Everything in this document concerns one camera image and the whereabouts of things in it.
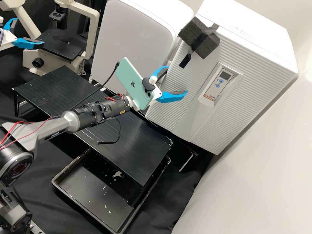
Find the white wall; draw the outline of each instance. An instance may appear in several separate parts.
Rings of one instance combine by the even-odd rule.
[[[312,1],[240,2],[288,29],[300,76],[205,173],[173,234],[312,233]]]
[[[181,2],[184,2],[186,5],[188,5],[194,13],[196,13],[201,6],[203,0],[180,0]]]

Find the black tray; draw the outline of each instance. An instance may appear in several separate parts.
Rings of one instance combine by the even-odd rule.
[[[52,184],[111,233],[122,234],[169,163],[170,159],[165,157],[136,206],[131,206],[124,195],[122,197],[116,192],[116,186],[119,189],[125,186],[125,190],[131,194],[128,178],[112,177],[112,172],[117,170],[92,149],[85,151],[58,173],[52,179]]]

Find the ribbed white panel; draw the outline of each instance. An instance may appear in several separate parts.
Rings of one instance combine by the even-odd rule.
[[[197,63],[197,59],[193,59],[193,57],[199,56],[193,53],[191,61],[182,69],[179,67],[179,64],[187,55],[188,49],[189,46],[183,41],[161,85],[163,92],[188,90],[187,95],[179,102],[166,104],[155,103],[148,109],[146,114],[149,120],[169,131],[172,131],[179,122],[217,63],[216,58],[212,58],[212,54],[209,57],[212,58],[213,62],[207,63],[201,59],[201,63]]]
[[[187,89],[187,96],[179,102],[153,105],[147,112],[148,119],[170,131],[183,127],[178,124],[181,117],[191,102],[197,100],[199,90],[217,62],[241,73],[236,85],[224,90],[226,97],[215,105],[211,114],[192,133],[194,144],[214,154],[219,154],[296,76],[287,68],[218,36],[221,43],[213,53],[206,59],[193,53],[184,69],[179,67],[179,63],[185,57],[188,46],[181,44],[162,83],[162,90]]]

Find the control panel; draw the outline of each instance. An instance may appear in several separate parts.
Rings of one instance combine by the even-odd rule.
[[[222,68],[217,77],[214,79],[208,90],[205,92],[204,97],[215,101],[221,91],[229,83],[234,73]]]

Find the white paint speck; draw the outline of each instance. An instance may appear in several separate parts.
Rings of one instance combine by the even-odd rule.
[[[117,171],[117,172],[115,173],[115,175],[113,175],[113,178],[115,178],[116,176],[119,176],[119,177],[122,178],[121,174],[122,174],[122,172]]]

